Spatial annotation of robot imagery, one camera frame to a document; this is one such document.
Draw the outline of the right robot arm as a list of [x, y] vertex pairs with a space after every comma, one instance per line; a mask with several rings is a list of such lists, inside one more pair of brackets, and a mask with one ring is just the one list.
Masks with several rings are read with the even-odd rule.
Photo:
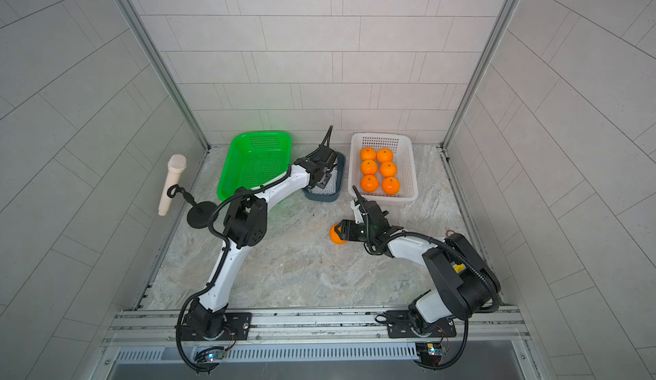
[[359, 192], [351, 202], [355, 219], [344, 219], [330, 229], [336, 244], [361, 242], [369, 255], [386, 255], [423, 265], [434, 289], [414, 299], [403, 313], [379, 313], [375, 321], [389, 329], [408, 328], [416, 337], [440, 337], [418, 346], [423, 369], [441, 371], [464, 354], [469, 319], [475, 313], [494, 313], [500, 305], [501, 284], [473, 245], [460, 233], [443, 240], [391, 226], [389, 214]]

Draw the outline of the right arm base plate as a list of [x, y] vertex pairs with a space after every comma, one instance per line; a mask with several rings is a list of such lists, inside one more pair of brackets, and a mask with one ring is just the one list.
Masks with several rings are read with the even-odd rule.
[[387, 327], [389, 338], [456, 337], [453, 320], [441, 318], [428, 323], [416, 311], [388, 310], [379, 313], [375, 322]]

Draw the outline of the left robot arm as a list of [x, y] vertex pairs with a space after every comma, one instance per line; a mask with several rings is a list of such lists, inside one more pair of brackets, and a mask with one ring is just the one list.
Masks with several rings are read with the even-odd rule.
[[208, 340], [221, 336], [232, 286], [247, 255], [267, 233], [268, 212], [297, 191], [326, 185], [331, 178], [338, 159], [331, 134], [329, 129], [317, 149], [285, 173], [258, 188], [238, 189], [208, 216], [208, 230], [223, 246], [205, 288], [184, 301], [175, 327], [178, 341], [185, 333]]

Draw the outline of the netted orange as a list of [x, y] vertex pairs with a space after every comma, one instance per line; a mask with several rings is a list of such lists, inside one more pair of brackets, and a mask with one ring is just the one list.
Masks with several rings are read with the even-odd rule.
[[377, 151], [376, 159], [381, 164], [390, 162], [394, 159], [394, 153], [390, 149], [380, 149]]
[[368, 176], [374, 176], [378, 173], [378, 163], [374, 160], [364, 160], [360, 164], [360, 171], [363, 175]]
[[396, 195], [401, 190], [401, 183], [395, 177], [384, 178], [381, 182], [381, 190], [386, 195]]
[[379, 173], [383, 178], [395, 177], [398, 169], [393, 161], [385, 161], [380, 164]]
[[379, 188], [379, 180], [373, 174], [364, 175], [360, 181], [360, 188], [367, 194], [372, 194]]
[[337, 245], [343, 245], [347, 243], [346, 240], [343, 240], [343, 238], [340, 235], [341, 233], [341, 226], [340, 224], [335, 224], [331, 229], [330, 229], [330, 238], [331, 241]]

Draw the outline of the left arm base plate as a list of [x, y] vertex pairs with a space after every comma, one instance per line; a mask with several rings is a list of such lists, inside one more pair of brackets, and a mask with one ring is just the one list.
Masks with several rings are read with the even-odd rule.
[[180, 331], [180, 340], [182, 342], [245, 341], [249, 336], [252, 318], [252, 313], [227, 313], [224, 316], [221, 331], [216, 337], [202, 335], [200, 330], [183, 325]]

